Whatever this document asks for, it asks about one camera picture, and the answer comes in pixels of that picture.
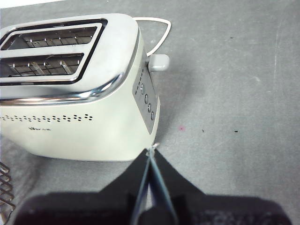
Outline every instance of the chrome trim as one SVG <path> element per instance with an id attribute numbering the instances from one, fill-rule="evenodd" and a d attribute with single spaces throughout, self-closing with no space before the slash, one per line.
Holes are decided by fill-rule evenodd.
<path id="1" fill-rule="evenodd" d="M 14 99 L 2 99 L 0 101 L 1 106 L 4 105 L 64 105 L 64 104 L 77 104 L 86 103 L 104 98 L 105 96 L 116 90 L 126 79 L 132 64 L 134 62 L 136 52 L 140 43 L 140 29 L 135 42 L 134 52 L 130 59 L 129 65 L 125 72 L 117 74 L 109 82 L 97 87 L 95 89 L 86 92 L 74 92 L 66 95 L 59 95 L 54 97 L 31 97 L 31 98 L 14 98 Z"/>

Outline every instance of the gray floor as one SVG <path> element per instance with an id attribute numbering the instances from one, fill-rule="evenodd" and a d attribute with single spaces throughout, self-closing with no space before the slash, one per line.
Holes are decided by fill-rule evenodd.
<path id="1" fill-rule="evenodd" d="M 272 199 L 299 224 L 300 1 L 73 0 L 2 9 L 1 27 L 110 12 L 172 22 L 157 51 L 171 68 L 153 74 L 163 155 L 205 193 Z M 139 24 L 151 49 L 165 27 Z M 50 191 L 98 191 L 129 165 L 36 157 L 3 137 L 1 160 L 17 205 Z"/>

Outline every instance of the control button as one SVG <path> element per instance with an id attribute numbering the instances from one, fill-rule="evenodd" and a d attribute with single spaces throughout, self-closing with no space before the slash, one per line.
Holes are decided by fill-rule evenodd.
<path id="1" fill-rule="evenodd" d="M 147 109 L 148 109 L 148 112 L 150 113 L 151 112 L 151 104 L 150 103 L 149 103 Z"/>
<path id="2" fill-rule="evenodd" d="M 145 104 L 148 104 L 148 95 L 145 95 Z"/>
<path id="3" fill-rule="evenodd" d="M 145 94 L 146 90 L 145 90 L 145 85 L 143 83 L 141 84 L 140 89 L 141 89 L 142 95 Z"/>

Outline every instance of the toaster slot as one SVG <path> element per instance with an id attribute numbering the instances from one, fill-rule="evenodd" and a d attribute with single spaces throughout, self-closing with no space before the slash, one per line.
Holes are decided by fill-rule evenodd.
<path id="1" fill-rule="evenodd" d="M 23 31 L 12 35 L 1 50 L 87 44 L 92 40 L 96 29 L 97 27 L 94 26 L 42 32 Z"/>
<path id="2" fill-rule="evenodd" d="M 82 59 L 83 53 L 5 58 L 1 59 L 0 77 L 72 75 Z"/>

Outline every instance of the control panel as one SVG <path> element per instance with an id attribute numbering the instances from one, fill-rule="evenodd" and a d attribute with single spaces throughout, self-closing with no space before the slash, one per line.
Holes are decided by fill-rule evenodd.
<path id="1" fill-rule="evenodd" d="M 155 93 L 147 64 L 147 56 L 146 52 L 144 51 L 139 72 L 133 85 L 132 93 L 141 112 L 142 118 L 146 124 L 148 132 L 151 134 L 158 106 L 158 97 Z"/>

